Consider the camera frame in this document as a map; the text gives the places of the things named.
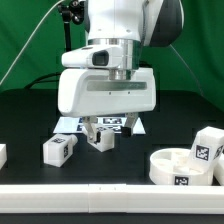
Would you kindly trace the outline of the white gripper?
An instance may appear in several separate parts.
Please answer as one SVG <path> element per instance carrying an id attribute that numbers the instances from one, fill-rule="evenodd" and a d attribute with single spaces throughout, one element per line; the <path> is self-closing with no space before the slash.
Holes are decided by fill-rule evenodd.
<path id="1" fill-rule="evenodd" d="M 131 137 L 136 112 L 152 111 L 155 105 L 151 68 L 138 69 L 130 80 L 110 80 L 109 71 L 101 69 L 66 69 L 60 76 L 58 109 L 63 116 L 83 117 L 89 143 L 100 142 L 96 116 L 126 113 L 121 135 Z"/>

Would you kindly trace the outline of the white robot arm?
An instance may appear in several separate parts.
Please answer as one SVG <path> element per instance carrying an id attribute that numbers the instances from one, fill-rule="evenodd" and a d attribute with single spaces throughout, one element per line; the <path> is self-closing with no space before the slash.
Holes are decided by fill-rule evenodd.
<path id="1" fill-rule="evenodd" d="M 87 141 L 102 140 L 97 118 L 127 116 L 122 134 L 130 136 L 138 114 L 156 105 L 151 68 L 140 66 L 145 46 L 167 47 L 184 25 L 181 0 L 86 0 L 87 45 L 62 55 L 58 109 L 81 117 Z"/>

